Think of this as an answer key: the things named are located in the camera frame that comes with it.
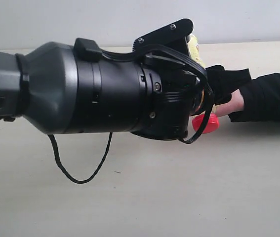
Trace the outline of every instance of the red cap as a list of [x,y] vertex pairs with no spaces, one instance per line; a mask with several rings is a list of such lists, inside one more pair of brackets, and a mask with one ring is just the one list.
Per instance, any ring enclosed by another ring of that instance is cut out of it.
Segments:
[[[199,129],[199,127],[202,123],[203,117],[204,117],[204,114],[198,115],[197,117],[195,117],[193,119],[192,124],[193,124],[193,128],[195,131],[197,131]],[[205,127],[203,134],[214,132],[218,127],[219,127],[218,117],[217,117],[217,115],[212,113],[212,114],[210,114],[208,124]]]

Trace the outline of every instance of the screw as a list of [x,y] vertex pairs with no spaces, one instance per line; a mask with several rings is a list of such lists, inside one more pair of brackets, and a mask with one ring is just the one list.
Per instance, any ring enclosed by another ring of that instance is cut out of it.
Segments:
[[156,91],[160,91],[160,84],[158,82],[156,82],[154,88]]
[[155,115],[156,115],[155,112],[151,112],[151,113],[150,113],[150,118],[151,118],[151,119],[154,119],[154,118],[155,118]]

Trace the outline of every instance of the black jacket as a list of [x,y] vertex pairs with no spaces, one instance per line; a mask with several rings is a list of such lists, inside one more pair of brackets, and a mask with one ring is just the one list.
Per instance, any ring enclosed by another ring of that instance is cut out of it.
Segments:
[[280,73],[265,75],[242,86],[244,111],[229,115],[231,122],[280,122]]

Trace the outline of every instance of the table surface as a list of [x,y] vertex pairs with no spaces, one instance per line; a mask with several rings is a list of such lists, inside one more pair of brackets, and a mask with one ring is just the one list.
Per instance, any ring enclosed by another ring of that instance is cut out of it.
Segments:
[[[280,42],[200,52],[209,66],[250,68],[253,78],[280,72]],[[64,165],[82,179],[107,134],[57,140]],[[279,237],[280,124],[221,118],[191,145],[117,133],[96,178],[76,185],[56,166],[47,136],[24,119],[0,122],[1,236]]]

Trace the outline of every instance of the black cylindrical joint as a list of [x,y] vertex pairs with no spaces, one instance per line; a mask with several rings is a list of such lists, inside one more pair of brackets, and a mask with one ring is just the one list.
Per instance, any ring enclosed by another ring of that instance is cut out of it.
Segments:
[[137,131],[153,122],[152,81],[159,76],[135,62],[77,59],[76,106],[65,133]]

